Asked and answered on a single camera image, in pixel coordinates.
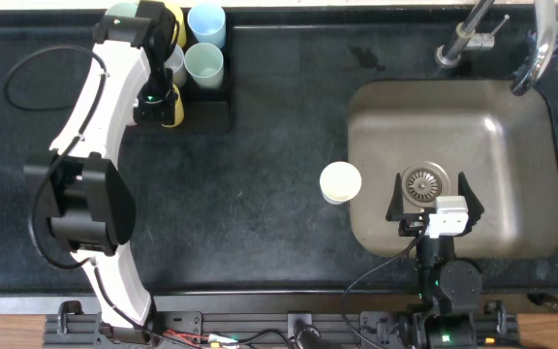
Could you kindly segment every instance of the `sink basin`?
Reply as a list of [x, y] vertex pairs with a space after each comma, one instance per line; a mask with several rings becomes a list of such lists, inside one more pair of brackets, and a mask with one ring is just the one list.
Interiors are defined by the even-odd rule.
[[404, 209], [457, 195], [464, 172], [485, 208], [463, 257], [534, 258], [558, 248], [558, 166], [548, 105], [535, 90], [516, 97], [511, 81], [377, 81], [350, 106], [348, 156], [362, 176], [350, 215], [367, 250], [392, 256], [410, 238], [387, 222], [395, 175]]

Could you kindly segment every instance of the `faucet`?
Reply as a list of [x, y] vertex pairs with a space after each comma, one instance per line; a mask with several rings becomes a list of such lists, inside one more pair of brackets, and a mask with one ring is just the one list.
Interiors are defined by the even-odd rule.
[[[499, 24], [492, 33], [487, 35], [485, 39], [483, 35], [476, 34], [476, 28], [494, 4], [494, 0], [480, 0], [479, 3], [469, 13], [464, 22], [460, 22], [455, 27], [455, 32], [451, 36], [449, 44], [441, 46], [436, 50], [436, 61], [443, 68], [452, 68], [458, 65], [463, 50], [470, 47], [475, 39], [494, 40], [494, 34], [501, 28], [503, 23]], [[552, 51], [554, 51], [557, 39], [557, 18], [554, 0], [535, 0], [535, 18], [537, 24], [536, 46], [529, 65], [522, 67], [515, 81], [511, 84], [511, 93], [516, 96], [525, 94], [542, 76], [545, 71]], [[480, 44], [479, 47], [492, 48], [493, 42], [489, 44]]]

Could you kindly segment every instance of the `sink drain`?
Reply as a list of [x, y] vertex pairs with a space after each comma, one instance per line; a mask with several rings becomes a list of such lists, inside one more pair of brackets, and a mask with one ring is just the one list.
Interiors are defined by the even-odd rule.
[[450, 180], [437, 164], [423, 162], [415, 164], [402, 175], [404, 196], [414, 205], [432, 206], [439, 195], [447, 195]]

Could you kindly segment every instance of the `black countertop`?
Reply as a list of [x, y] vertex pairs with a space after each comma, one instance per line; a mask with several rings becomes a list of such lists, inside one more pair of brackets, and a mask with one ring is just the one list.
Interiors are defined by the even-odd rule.
[[[495, 49], [467, 54], [454, 71], [437, 69], [434, 49], [467, 13], [230, 10], [232, 130], [124, 137], [119, 170], [137, 202], [132, 246], [143, 284], [155, 294], [337, 290], [384, 261], [355, 240], [349, 207], [324, 201], [320, 172], [347, 159], [348, 103], [371, 80], [511, 78], [527, 55], [531, 8], [492, 11], [484, 31], [511, 13]], [[0, 13], [0, 295], [91, 292], [82, 271], [45, 264], [26, 232], [23, 162], [48, 148], [69, 112], [15, 110], [1, 87], [13, 64], [37, 48], [90, 48], [98, 18], [94, 12]], [[85, 57], [54, 53], [18, 77], [14, 94], [34, 105], [69, 103], [87, 68]], [[558, 146], [558, 57], [538, 89], [552, 108]], [[479, 263], [486, 292], [558, 291], [558, 253]], [[366, 288], [407, 293], [416, 286], [414, 261], [403, 259]]]

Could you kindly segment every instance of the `wooden table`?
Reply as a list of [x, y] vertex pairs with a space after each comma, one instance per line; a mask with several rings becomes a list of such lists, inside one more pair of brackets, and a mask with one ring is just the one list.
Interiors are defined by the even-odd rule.
[[[558, 314], [518, 315], [522, 343], [558, 349]], [[0, 348], [42, 348], [44, 315], [0, 315]]]

